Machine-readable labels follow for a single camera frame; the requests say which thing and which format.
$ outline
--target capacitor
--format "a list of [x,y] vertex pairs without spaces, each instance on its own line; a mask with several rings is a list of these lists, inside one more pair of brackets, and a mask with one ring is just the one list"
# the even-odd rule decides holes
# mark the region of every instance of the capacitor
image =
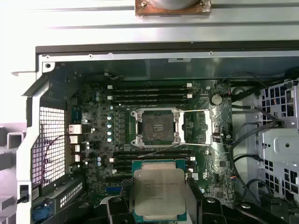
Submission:
[[88,145],[88,146],[92,146],[93,144],[94,144],[93,141],[87,141],[87,142],[86,142],[86,145]]
[[210,98],[211,105],[218,106],[222,104],[222,96],[219,94],[215,94]]

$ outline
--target chip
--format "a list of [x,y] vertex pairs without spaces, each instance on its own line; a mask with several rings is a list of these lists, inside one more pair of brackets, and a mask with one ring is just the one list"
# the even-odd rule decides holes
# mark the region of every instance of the chip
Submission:
[[225,167],[226,166],[226,162],[225,161],[220,161],[219,162],[219,166],[220,167]]
[[223,192],[216,192],[216,198],[223,198]]
[[142,135],[144,142],[173,142],[173,113],[159,115],[144,114],[142,117]]

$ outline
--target cpu socket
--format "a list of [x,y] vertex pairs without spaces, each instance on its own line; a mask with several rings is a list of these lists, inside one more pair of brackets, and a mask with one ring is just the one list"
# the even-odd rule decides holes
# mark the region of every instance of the cpu socket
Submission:
[[170,147],[185,142],[184,115],[175,107],[141,108],[131,116],[136,120],[136,139],[131,144],[136,147]]

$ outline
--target black cable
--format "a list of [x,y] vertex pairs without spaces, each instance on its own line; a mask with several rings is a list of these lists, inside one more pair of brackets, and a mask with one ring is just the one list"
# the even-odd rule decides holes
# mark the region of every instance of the black cable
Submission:
[[271,123],[268,123],[264,126],[261,126],[261,127],[258,127],[256,129],[253,129],[251,130],[250,132],[247,132],[246,134],[244,134],[242,137],[240,137],[235,143],[233,143],[231,145],[231,147],[229,148],[229,161],[230,161],[230,164],[234,170],[234,173],[235,175],[237,176],[239,182],[243,185],[243,187],[254,197],[254,199],[257,201],[258,203],[258,200],[255,198],[255,195],[252,193],[252,191],[247,187],[247,185],[245,184],[245,182],[242,180],[238,170],[237,170],[237,167],[235,166],[235,163],[234,163],[234,148],[239,145],[242,141],[244,141],[245,139],[247,139],[249,136],[253,135],[253,134],[256,134],[258,132],[261,132],[263,130],[267,130],[269,128],[272,128],[272,127],[275,127],[277,125],[277,122],[274,120],[272,121]]
[[243,127],[245,127],[246,125],[256,125],[257,127],[260,126],[260,124],[257,123],[257,122],[248,122],[248,123],[243,124],[243,125],[242,125],[241,127],[239,127],[239,129],[235,132],[235,138],[234,138],[234,140],[236,140],[236,137],[237,137],[237,134],[239,133],[239,131],[240,131]]
[[264,88],[268,88],[269,86],[267,84],[265,84],[265,82],[263,82],[259,77],[257,77],[255,74],[253,74],[252,72],[248,72],[248,71],[242,71],[242,72],[234,72],[232,74],[230,74],[227,78],[224,78],[223,80],[221,80],[220,84],[224,83],[226,80],[228,80],[229,78],[233,77],[233,76],[239,76],[239,75],[250,75],[252,76],[256,81],[258,81]]
[[263,111],[262,109],[260,109],[256,106],[239,106],[239,105],[232,104],[232,108],[244,109],[244,110],[256,110],[256,111],[261,112],[263,115],[265,115],[270,120],[279,121],[276,117],[272,116],[271,114],[267,113],[266,111]]
[[258,155],[256,154],[244,154],[244,155],[240,155],[239,157],[235,158],[234,159],[234,162],[237,162],[238,160],[242,159],[242,158],[246,158],[246,157],[249,157],[249,158],[253,158],[259,162],[263,161],[262,158],[260,158]]
[[29,195],[24,195],[23,197],[20,197],[18,200],[17,200],[17,204],[23,202],[23,201],[26,201],[29,199]]
[[[252,179],[250,181],[248,181],[248,183],[246,184],[248,188],[250,188],[250,186],[254,183],[254,182],[261,182],[268,190],[268,193],[270,196],[273,196],[273,193],[269,187],[268,184],[266,184],[264,181],[260,180],[260,179]],[[246,196],[247,191],[245,190],[242,197],[241,197],[241,202],[244,200],[245,196]]]

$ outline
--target screw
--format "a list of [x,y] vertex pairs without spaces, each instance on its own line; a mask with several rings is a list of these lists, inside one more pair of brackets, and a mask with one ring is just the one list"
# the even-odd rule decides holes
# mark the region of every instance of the screw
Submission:
[[215,203],[216,202],[215,199],[213,199],[213,198],[207,198],[206,201],[209,202],[209,203]]
[[241,207],[244,208],[244,209],[250,209],[251,208],[251,206],[249,204],[245,204],[245,203],[241,204]]

